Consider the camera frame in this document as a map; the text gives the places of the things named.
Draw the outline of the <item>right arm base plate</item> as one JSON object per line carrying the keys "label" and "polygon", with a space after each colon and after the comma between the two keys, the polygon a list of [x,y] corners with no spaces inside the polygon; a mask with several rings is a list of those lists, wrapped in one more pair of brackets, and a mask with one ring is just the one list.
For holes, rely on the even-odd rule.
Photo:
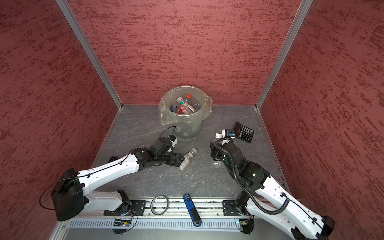
{"label": "right arm base plate", "polygon": [[249,217],[251,214],[247,211],[246,203],[241,203],[238,201],[224,200],[223,204],[223,213],[226,217]]}

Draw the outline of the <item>red white label square bottle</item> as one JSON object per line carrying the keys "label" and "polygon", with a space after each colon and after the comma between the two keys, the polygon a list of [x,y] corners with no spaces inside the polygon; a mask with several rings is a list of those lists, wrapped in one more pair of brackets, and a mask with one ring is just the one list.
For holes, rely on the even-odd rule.
{"label": "red white label square bottle", "polygon": [[179,97],[177,98],[177,102],[180,106],[179,109],[184,113],[184,115],[192,115],[197,112],[195,108],[187,102],[186,99]]}

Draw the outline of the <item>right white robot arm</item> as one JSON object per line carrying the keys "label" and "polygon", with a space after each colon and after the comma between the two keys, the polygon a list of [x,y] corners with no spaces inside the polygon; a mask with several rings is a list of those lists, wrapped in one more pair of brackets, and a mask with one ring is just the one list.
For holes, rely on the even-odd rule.
{"label": "right white robot arm", "polygon": [[293,240],[329,239],[335,221],[305,207],[263,167],[246,160],[231,138],[211,142],[210,148],[211,158],[222,162],[242,188],[235,201],[238,213],[261,218]]}

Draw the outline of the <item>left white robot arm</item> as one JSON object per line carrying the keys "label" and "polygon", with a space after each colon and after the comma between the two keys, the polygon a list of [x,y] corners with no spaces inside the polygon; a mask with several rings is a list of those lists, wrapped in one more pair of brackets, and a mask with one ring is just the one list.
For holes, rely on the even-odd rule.
{"label": "left white robot arm", "polygon": [[174,135],[160,137],[150,148],[132,149],[126,156],[100,167],[76,172],[71,168],[52,185],[53,210],[60,222],[72,219],[85,209],[86,195],[125,175],[162,164],[180,167],[182,154],[174,153],[178,139]]}

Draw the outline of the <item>green white label small bottle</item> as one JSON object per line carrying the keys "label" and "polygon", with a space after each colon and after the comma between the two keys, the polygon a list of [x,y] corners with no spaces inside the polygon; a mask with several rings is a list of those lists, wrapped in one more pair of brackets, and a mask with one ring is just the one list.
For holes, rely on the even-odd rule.
{"label": "green white label small bottle", "polygon": [[197,152],[198,152],[198,150],[196,148],[191,148],[191,150],[187,154],[184,155],[184,160],[178,168],[179,171],[182,172],[187,168],[187,166],[191,162],[191,159],[197,154]]}

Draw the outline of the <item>red label cola bottle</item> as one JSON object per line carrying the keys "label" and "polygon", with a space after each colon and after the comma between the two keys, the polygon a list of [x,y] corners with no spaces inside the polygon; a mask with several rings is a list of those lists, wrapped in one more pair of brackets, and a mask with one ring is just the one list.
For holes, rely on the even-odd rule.
{"label": "red label cola bottle", "polygon": [[180,107],[185,115],[191,115],[194,113],[192,106],[188,102],[189,97],[190,95],[187,94],[186,97],[180,102]]}

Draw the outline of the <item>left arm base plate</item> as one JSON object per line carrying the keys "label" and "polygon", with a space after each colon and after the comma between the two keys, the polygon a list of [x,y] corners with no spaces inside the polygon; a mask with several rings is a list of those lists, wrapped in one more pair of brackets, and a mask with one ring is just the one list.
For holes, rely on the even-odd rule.
{"label": "left arm base plate", "polygon": [[142,216],[146,208],[146,200],[132,200],[123,202],[116,210],[104,210],[104,216]]}

